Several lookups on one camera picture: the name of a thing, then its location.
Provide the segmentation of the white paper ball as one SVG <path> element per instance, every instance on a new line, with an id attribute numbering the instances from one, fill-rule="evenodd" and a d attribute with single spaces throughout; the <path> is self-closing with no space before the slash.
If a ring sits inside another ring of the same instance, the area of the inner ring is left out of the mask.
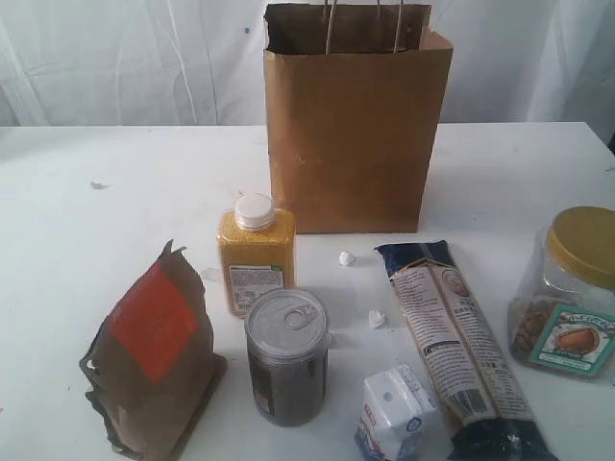
<path id="1" fill-rule="evenodd" d="M 370 329 L 382 327 L 386 322 L 385 314 L 378 309 L 371 309 L 368 313 L 368 326 Z"/>
<path id="2" fill-rule="evenodd" d="M 357 258 L 351 252 L 342 251 L 339 254 L 338 261 L 342 267 L 352 267 L 356 263 Z"/>

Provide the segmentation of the brown paper shopping bag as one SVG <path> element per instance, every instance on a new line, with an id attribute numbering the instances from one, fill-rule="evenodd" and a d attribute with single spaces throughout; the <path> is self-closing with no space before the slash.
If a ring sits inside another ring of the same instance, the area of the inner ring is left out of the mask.
<path id="1" fill-rule="evenodd" d="M 416 232 L 453 57 L 431 7 L 264 13 L 271 191 L 300 233 Z"/>

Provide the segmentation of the clear nut jar gold lid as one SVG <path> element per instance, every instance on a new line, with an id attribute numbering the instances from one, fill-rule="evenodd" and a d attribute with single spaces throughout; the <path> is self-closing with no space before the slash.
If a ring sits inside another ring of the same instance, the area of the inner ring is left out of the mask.
<path id="1" fill-rule="evenodd" d="M 515 359 L 548 373 L 596 379 L 614 361 L 614 212 L 560 211 L 534 240 L 508 305 Z"/>

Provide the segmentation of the dark seed can pull-tab lid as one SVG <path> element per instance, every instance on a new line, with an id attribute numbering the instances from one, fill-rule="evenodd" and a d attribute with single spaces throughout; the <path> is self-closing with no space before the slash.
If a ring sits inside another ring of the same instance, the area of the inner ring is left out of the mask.
<path id="1" fill-rule="evenodd" d="M 270 423 L 299 426 L 320 412 L 327 393 L 329 316 L 307 290 L 271 290 L 244 321 L 256 407 Z"/>

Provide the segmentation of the brown pouch with orange label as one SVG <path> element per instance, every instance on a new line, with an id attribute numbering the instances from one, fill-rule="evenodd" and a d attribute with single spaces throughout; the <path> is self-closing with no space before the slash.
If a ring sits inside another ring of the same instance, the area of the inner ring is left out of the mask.
<path id="1" fill-rule="evenodd" d="M 167 242 L 81 358 L 86 399 L 116 452 L 133 460 L 182 455 L 227 370 L 205 294 L 182 249 Z"/>

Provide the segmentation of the long pasta packet dark blue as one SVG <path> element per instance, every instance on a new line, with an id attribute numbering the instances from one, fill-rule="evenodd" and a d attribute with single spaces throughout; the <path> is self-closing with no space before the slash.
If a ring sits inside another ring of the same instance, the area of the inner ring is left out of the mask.
<path id="1" fill-rule="evenodd" d="M 449 429 L 452 460 L 553 460 L 444 240 L 376 247 Z"/>

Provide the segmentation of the white backdrop curtain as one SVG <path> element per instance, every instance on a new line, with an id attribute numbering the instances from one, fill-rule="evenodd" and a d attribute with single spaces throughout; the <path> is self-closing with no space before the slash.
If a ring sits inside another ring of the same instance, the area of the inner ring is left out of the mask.
<path id="1" fill-rule="evenodd" d="M 5 1 L 5 126 L 260 125 L 262 1 Z M 610 1 L 434 1 L 446 123 L 614 126 Z"/>

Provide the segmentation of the yellow grain bottle white cap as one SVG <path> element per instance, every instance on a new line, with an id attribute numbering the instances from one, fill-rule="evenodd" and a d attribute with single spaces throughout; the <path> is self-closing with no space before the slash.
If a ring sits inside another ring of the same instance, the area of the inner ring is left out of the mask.
<path id="1" fill-rule="evenodd" d="M 264 194 L 239 198 L 219 222 L 217 247 L 229 312 L 245 318 L 265 292 L 295 285 L 296 223 Z"/>

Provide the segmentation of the white milk carton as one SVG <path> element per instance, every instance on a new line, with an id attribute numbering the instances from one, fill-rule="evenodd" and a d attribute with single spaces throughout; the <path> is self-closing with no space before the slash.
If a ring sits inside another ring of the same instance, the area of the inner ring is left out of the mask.
<path id="1" fill-rule="evenodd" d="M 437 409 L 411 368 L 398 365 L 363 381 L 355 441 L 365 460 L 417 460 Z"/>

